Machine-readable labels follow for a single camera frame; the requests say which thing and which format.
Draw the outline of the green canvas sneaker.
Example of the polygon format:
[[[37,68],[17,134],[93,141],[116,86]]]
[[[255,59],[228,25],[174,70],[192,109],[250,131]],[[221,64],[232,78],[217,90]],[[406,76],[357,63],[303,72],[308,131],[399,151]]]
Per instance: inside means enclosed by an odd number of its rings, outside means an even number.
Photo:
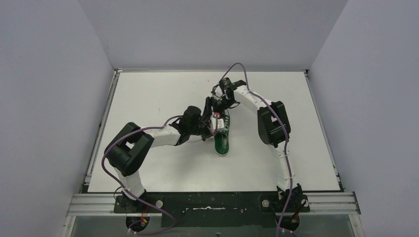
[[[226,156],[229,152],[229,127],[230,127],[230,115],[227,114],[223,117],[224,128],[217,132],[214,137],[214,149],[219,156]]]

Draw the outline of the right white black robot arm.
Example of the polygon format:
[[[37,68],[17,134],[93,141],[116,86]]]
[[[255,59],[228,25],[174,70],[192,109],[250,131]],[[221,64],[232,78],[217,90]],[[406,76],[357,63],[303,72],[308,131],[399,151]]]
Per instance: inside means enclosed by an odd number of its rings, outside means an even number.
[[[272,102],[248,89],[245,81],[231,82],[222,78],[206,98],[201,117],[203,124],[214,134],[214,148],[218,155],[229,151],[229,109],[242,104],[257,117],[257,131],[262,143],[274,157],[277,174],[278,204],[286,212],[307,212],[309,202],[295,178],[288,157],[291,127],[284,104]]]

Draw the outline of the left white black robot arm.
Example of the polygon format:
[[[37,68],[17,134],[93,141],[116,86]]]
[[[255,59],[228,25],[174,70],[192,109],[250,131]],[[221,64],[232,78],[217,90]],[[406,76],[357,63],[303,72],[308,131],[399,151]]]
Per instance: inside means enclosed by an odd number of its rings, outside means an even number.
[[[161,126],[140,127],[127,123],[106,147],[101,161],[103,170],[116,180],[122,190],[120,205],[140,212],[146,207],[146,189],[139,174],[151,148],[179,146],[191,136],[206,140],[220,133],[227,126],[226,119],[218,112],[202,114],[195,106],[189,106],[182,115],[170,117]],[[107,170],[105,161],[116,171]]]

